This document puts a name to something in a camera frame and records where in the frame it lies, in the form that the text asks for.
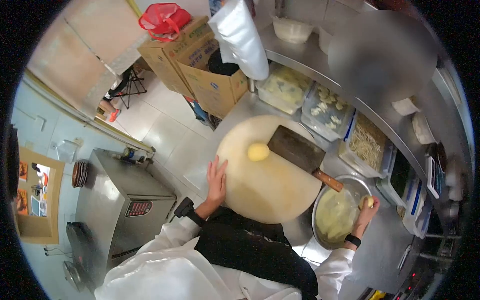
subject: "white plastic bag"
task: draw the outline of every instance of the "white plastic bag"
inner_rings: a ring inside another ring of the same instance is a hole
[[[229,0],[209,21],[224,63],[233,62],[255,80],[268,77],[268,61],[257,28],[243,0]]]

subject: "wooden knife handle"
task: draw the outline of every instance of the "wooden knife handle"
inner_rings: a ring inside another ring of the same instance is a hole
[[[343,189],[343,183],[337,181],[335,178],[331,177],[330,175],[322,172],[319,168],[316,168],[315,170],[313,170],[312,175],[337,192],[340,192]]]

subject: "peeled potato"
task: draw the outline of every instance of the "peeled potato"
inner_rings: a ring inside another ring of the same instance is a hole
[[[363,208],[363,201],[365,200],[365,197],[368,198],[368,207],[373,206],[373,197],[372,196],[363,196],[361,201],[360,201],[360,204],[359,204],[359,209],[360,210]]]
[[[270,149],[265,144],[251,144],[248,147],[247,156],[251,161],[264,160],[270,154]]]

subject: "metal shelf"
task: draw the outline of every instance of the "metal shelf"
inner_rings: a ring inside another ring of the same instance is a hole
[[[380,101],[360,100],[345,92],[332,79],[328,67],[327,55],[318,46],[318,35],[312,33],[305,44],[292,44],[279,39],[273,25],[259,32],[267,57],[282,65],[297,70],[323,86],[339,94],[347,102],[369,118],[402,152],[423,182],[427,182],[427,146],[417,140],[411,123],[411,116],[399,115],[391,105]],[[429,192],[433,206],[439,212],[444,234],[447,234],[445,202],[435,199]]]

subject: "shredded food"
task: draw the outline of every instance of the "shredded food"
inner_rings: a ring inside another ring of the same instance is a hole
[[[361,160],[377,172],[382,164],[385,141],[385,134],[359,113],[349,147]]]

